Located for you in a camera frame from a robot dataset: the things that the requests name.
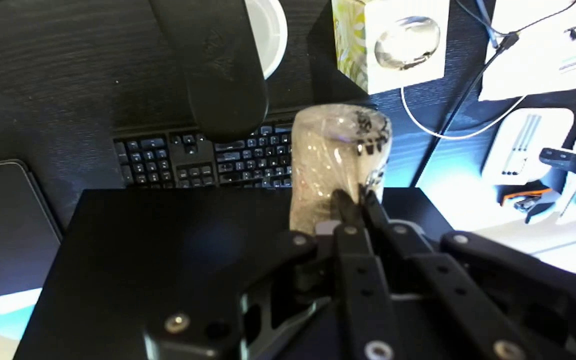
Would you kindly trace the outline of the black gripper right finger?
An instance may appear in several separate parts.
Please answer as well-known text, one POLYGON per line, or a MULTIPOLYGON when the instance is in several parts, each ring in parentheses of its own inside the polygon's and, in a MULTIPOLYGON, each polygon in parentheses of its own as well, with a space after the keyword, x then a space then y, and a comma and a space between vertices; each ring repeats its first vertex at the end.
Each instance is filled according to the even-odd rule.
POLYGON ((450 315, 474 357, 576 360, 576 274, 472 232, 432 248, 416 224, 394 219, 374 193, 368 224, 450 315))

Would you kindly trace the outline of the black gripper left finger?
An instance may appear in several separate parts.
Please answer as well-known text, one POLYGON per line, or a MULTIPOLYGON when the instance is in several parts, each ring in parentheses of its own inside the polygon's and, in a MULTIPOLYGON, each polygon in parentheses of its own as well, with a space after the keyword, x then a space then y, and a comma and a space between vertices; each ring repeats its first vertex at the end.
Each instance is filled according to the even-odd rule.
POLYGON ((360 205, 332 191, 332 219, 311 238, 314 253, 292 269, 294 300, 311 313, 280 360, 396 360, 389 287, 360 205))

